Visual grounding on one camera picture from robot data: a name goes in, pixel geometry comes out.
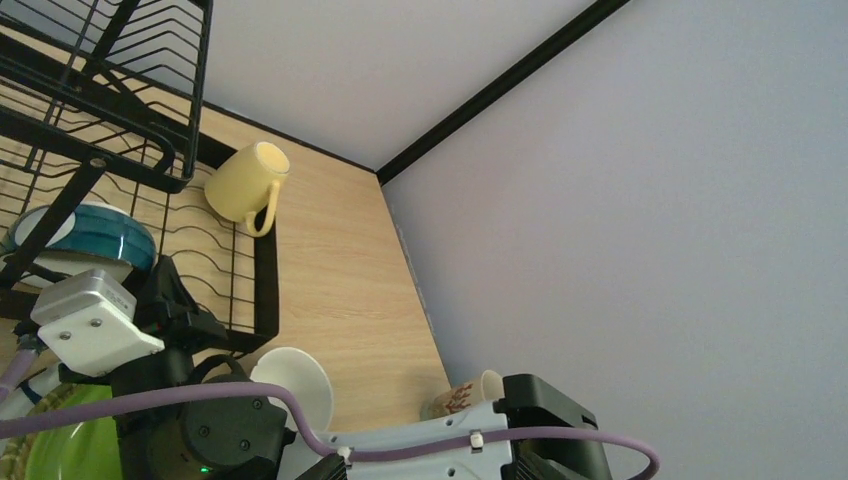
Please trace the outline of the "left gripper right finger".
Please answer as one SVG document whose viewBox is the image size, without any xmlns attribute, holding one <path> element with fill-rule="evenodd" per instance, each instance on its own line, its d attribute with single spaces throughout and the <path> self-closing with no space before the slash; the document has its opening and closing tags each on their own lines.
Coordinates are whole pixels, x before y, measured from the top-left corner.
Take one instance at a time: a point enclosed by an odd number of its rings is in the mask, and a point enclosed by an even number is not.
<svg viewBox="0 0 848 480">
<path fill-rule="evenodd" d="M 566 480 L 562 468 L 535 453 L 520 454 L 513 463 L 515 480 Z"/>
</svg>

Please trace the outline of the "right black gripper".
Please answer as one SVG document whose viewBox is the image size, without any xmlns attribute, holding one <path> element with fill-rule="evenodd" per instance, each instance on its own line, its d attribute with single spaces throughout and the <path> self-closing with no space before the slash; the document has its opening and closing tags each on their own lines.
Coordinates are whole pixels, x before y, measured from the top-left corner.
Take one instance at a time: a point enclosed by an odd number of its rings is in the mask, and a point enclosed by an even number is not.
<svg viewBox="0 0 848 480">
<path fill-rule="evenodd" d="M 94 376 L 74 373 L 60 365 L 62 383 L 178 386 L 187 381 L 194 369 L 193 355 L 229 340 L 228 329 L 195 301 L 170 256 L 158 258 L 146 281 L 137 285 L 136 293 L 138 304 L 133 323 L 143 333 L 162 340 L 164 350 Z"/>
</svg>

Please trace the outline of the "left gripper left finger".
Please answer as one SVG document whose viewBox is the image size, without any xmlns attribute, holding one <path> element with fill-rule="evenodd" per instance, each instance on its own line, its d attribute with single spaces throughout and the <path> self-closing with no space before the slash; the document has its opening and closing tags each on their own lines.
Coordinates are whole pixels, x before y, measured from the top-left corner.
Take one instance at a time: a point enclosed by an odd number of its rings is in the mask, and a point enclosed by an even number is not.
<svg viewBox="0 0 848 480">
<path fill-rule="evenodd" d="M 347 471 L 345 459 L 333 454 L 323 457 L 300 474 L 296 480 L 347 480 Z"/>
</svg>

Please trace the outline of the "teal patterned white bowl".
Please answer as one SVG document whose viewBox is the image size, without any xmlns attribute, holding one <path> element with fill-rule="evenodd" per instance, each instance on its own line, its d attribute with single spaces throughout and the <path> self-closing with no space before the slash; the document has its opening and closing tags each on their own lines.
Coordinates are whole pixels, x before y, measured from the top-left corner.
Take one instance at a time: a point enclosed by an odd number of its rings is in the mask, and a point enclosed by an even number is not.
<svg viewBox="0 0 848 480">
<path fill-rule="evenodd" d="M 33 264 L 62 278 L 101 269 L 122 282 L 154 266 L 156 244 L 149 230 L 125 211 L 83 201 L 59 226 Z"/>
</svg>

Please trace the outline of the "plain white bowl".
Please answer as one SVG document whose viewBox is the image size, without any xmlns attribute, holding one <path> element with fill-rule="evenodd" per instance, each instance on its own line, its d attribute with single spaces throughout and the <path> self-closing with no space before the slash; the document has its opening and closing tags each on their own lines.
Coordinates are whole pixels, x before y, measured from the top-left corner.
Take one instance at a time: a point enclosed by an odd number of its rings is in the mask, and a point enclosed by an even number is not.
<svg viewBox="0 0 848 480">
<path fill-rule="evenodd" d="M 249 378 L 289 390 L 313 431 L 323 432 L 330 427 L 334 390 L 328 374 L 312 355 L 294 347 L 274 348 L 259 358 Z"/>
</svg>

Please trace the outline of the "yellow mug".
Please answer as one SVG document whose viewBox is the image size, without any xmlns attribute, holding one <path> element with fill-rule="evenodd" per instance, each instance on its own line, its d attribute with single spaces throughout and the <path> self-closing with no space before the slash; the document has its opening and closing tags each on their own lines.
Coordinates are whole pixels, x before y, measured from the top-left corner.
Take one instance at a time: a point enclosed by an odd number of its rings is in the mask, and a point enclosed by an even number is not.
<svg viewBox="0 0 848 480">
<path fill-rule="evenodd" d="M 237 151 L 206 180 L 204 197 L 220 217 L 243 224 L 254 238 L 262 237 L 273 227 L 289 171 L 290 161 L 279 147 L 256 142 Z"/>
</svg>

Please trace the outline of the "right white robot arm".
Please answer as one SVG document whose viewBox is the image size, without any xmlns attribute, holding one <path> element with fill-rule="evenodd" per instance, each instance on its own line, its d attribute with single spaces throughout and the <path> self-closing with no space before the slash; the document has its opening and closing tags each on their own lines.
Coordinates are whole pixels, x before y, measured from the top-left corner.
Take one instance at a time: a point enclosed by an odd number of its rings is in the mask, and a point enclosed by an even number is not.
<svg viewBox="0 0 848 480">
<path fill-rule="evenodd" d="M 59 330 L 49 338 L 68 382 L 103 378 L 115 397 L 155 407 L 116 418 L 127 479 L 607 479 L 594 416 L 529 375 L 457 413 L 398 428 L 321 434 L 291 404 L 247 395 L 228 355 L 192 355 L 226 338 L 162 257 L 137 293 L 108 272 L 62 275 Z"/>
</svg>

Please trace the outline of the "beige mug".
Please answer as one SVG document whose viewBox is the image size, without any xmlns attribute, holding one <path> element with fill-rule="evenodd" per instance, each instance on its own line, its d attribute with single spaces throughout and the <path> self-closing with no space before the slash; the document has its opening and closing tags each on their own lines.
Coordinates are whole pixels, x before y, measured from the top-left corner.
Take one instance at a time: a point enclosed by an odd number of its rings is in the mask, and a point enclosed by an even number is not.
<svg viewBox="0 0 848 480">
<path fill-rule="evenodd" d="M 421 421 L 449 416 L 477 404 L 503 398 L 503 376 L 493 370 L 466 381 L 425 402 L 420 410 Z"/>
</svg>

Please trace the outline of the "green plate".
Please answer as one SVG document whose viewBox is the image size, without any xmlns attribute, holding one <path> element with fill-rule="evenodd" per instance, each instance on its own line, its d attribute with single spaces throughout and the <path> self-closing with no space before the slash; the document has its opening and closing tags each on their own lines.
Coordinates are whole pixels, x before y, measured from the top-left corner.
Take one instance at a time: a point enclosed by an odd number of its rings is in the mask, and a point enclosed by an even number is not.
<svg viewBox="0 0 848 480">
<path fill-rule="evenodd" d="M 1 418 L 14 419 L 107 400 L 106 386 L 61 384 L 40 395 L 19 390 L 1 405 Z M 120 479 L 115 421 L 110 418 L 1 441 L 3 479 Z"/>
</svg>

